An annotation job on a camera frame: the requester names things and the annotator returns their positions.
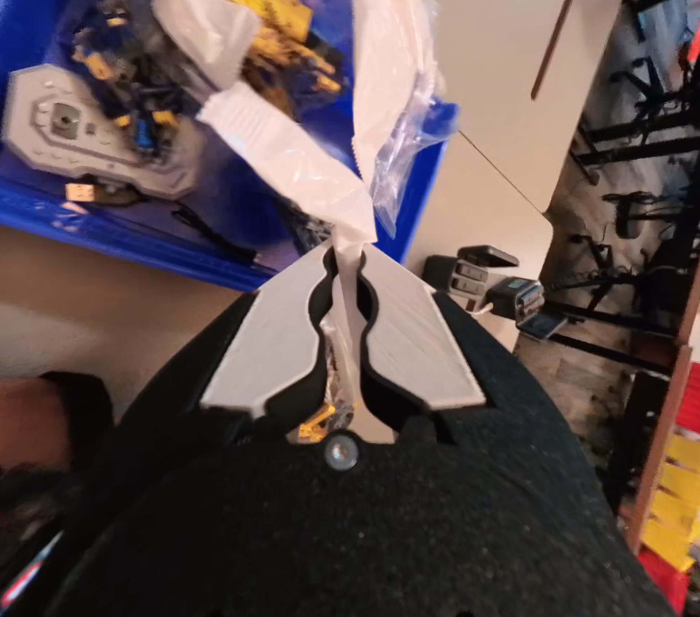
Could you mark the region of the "grey hexagonal plate piece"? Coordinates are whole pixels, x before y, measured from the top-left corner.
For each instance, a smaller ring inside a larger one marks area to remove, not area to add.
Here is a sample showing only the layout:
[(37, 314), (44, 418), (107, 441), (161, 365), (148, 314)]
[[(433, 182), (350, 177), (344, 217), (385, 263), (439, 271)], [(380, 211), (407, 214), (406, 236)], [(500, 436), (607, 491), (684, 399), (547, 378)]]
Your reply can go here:
[(45, 63), (13, 71), (8, 82), (1, 139), (33, 170), (92, 175), (164, 200), (195, 189), (205, 141), (191, 119), (180, 121), (165, 160), (142, 160), (77, 75)]

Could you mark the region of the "clear bag of grey pieces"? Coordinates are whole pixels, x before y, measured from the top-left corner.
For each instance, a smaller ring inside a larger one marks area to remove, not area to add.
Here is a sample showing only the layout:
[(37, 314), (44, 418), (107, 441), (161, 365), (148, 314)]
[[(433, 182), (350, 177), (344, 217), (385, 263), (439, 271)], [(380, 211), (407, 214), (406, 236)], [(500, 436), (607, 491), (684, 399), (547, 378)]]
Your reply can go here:
[[(431, 102), (417, 141), (400, 152), (400, 167), (390, 172), (389, 194), (382, 193), (388, 204), (376, 210), (377, 246), (399, 263), (412, 245), (458, 116), (457, 105)], [(357, 247), (345, 247), (341, 276), (333, 286), (334, 305), (321, 321), (328, 364), (326, 397), (319, 411), (288, 435), (293, 443), (320, 443), (344, 429), (381, 444), (393, 443), (396, 438), (361, 401), (359, 337), (366, 317), (357, 306), (357, 289), (349, 281), (349, 269), (358, 265), (359, 257)]]

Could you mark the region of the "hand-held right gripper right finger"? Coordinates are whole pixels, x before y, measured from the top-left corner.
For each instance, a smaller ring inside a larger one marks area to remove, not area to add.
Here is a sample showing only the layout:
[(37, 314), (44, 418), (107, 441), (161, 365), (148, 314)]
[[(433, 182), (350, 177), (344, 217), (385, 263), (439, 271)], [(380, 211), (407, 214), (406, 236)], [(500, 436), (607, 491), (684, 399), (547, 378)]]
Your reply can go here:
[(356, 300), (360, 387), (371, 414), (390, 429), (418, 415), (480, 408), (486, 394), (423, 280), (378, 250), (363, 246)]

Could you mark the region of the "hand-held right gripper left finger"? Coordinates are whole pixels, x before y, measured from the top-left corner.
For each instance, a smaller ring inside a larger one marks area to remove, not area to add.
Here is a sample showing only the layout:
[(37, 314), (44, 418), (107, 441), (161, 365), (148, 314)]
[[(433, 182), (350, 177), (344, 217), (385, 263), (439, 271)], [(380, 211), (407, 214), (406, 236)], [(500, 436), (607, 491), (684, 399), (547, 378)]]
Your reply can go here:
[(209, 381), (204, 408), (242, 410), (265, 415), (274, 395), (312, 372), (319, 334), (311, 322), (314, 290), (329, 276), (326, 241), (267, 281)]

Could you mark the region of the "red pad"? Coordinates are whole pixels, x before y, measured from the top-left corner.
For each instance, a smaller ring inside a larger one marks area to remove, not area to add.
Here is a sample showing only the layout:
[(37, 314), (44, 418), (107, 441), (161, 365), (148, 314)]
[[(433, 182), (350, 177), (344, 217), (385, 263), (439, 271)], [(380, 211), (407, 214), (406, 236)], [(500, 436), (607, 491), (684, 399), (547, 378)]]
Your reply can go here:
[(676, 615), (681, 616), (685, 608), (690, 575), (669, 564), (651, 549), (643, 547), (637, 554), (647, 575), (665, 596)]

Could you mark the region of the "yellow pad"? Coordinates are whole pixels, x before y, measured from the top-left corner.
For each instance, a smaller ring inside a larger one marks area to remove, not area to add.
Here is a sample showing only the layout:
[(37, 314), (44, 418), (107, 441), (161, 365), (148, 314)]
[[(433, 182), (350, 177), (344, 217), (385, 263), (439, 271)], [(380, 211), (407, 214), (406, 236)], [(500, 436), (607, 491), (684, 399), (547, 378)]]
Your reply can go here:
[(699, 435), (678, 427), (664, 451), (642, 544), (673, 569), (689, 572), (699, 553)]

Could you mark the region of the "heap of dark mixed pieces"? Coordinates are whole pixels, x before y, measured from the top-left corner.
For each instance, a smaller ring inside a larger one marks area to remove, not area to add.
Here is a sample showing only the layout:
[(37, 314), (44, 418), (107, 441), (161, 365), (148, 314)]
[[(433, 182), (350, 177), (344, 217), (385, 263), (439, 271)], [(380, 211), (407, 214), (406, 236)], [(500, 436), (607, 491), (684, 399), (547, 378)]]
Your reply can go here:
[(184, 93), (148, 49), (143, 23), (128, 0), (100, 0), (75, 25), (67, 52), (129, 148), (142, 163), (163, 164), (180, 130)]

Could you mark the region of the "wooden bench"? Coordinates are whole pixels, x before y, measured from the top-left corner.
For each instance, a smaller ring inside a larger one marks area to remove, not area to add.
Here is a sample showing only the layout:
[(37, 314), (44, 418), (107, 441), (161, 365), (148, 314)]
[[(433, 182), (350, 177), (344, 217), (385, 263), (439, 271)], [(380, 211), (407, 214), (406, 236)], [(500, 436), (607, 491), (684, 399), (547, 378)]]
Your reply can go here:
[(649, 453), (642, 469), (631, 515), (625, 520), (625, 542), (638, 555), (642, 547), (645, 524), (650, 517), (653, 495), (664, 464), (664, 451), (676, 427), (676, 419), (683, 401), (687, 380), (692, 367), (694, 348), (690, 343), (699, 314), (699, 271), (696, 270), (689, 291), (684, 314), (675, 337), (676, 359), (673, 363), (668, 390), (652, 435)]

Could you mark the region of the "blue plastic bin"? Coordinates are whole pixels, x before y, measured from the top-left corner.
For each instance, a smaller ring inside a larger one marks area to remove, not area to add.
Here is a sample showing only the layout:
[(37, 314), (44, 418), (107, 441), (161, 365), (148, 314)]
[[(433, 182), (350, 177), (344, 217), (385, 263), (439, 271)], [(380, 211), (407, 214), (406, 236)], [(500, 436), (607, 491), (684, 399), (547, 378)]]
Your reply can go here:
[[(77, 75), (67, 45), (100, 0), (1, 0), (1, 134), (10, 74), (49, 63)], [(331, 104), (292, 118), (355, 174), (354, 33), (351, 0), (299, 0), (311, 30), (344, 57), (346, 88)], [(71, 179), (35, 171), (1, 140), (1, 224), (219, 286), (250, 292), (330, 236), (332, 226), (273, 190), (199, 119), (217, 89), (162, 28), (152, 0), (128, 0), (144, 23), (148, 49), (183, 89), (180, 121), (204, 137), (195, 189), (175, 200), (92, 175)]]

